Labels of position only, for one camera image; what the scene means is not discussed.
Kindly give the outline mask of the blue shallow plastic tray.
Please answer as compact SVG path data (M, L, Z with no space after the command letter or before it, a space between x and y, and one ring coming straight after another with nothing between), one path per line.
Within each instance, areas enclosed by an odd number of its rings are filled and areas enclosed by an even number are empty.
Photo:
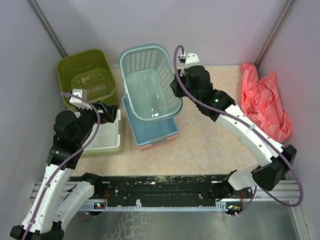
M179 133L178 125L174 118L160 121L143 121L138 119L131 110L127 96L122 97L122 103L136 144L144 148L156 146L171 141Z

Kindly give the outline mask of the large teal perforated basket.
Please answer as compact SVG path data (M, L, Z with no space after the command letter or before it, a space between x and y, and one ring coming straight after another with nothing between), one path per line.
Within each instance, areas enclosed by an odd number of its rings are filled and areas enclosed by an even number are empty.
M145 44L124 50L119 69L129 105L139 120L161 121L180 113L183 100L170 86L174 70L163 46Z

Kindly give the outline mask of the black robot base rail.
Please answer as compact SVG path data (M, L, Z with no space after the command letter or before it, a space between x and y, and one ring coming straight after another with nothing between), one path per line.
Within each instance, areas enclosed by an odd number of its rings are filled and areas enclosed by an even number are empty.
M91 200L102 200L108 207L214 207L223 199L248 200L249 187L232 190L227 175L103 176Z

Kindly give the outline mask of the pink shallow plastic tray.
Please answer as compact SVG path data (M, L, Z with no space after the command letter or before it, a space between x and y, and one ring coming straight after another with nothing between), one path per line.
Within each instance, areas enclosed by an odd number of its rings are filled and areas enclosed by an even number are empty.
M149 143L139 146L139 150L143 152L143 151L147 151L150 149L154 149L156 147L159 147L159 146L162 146L164 144L167 144L167 143L174 141L178 136L179 136L179 134L177 133L172 136L163 136L163 137L155 138L155 139L151 140Z

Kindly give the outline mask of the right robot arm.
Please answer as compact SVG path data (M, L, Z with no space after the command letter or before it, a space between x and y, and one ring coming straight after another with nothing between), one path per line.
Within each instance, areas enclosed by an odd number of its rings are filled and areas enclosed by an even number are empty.
M229 130L252 153L257 165L233 171L223 185L223 192L235 198L241 189L259 186L272 191L289 171L297 150L270 138L259 129L226 92L213 88L210 74L202 65L176 70L170 84L178 98L188 97L198 110L215 123Z

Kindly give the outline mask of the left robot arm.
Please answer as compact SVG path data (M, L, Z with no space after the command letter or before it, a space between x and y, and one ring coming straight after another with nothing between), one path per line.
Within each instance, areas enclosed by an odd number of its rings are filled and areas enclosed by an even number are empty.
M102 178L85 173L71 193L61 200L64 186L84 149L93 141L101 125L114 123L119 105L98 101L79 116L71 110L61 111L53 126L53 145L45 167L39 192L20 225L13 226L10 236L15 240L61 240L80 207L91 197L103 195Z

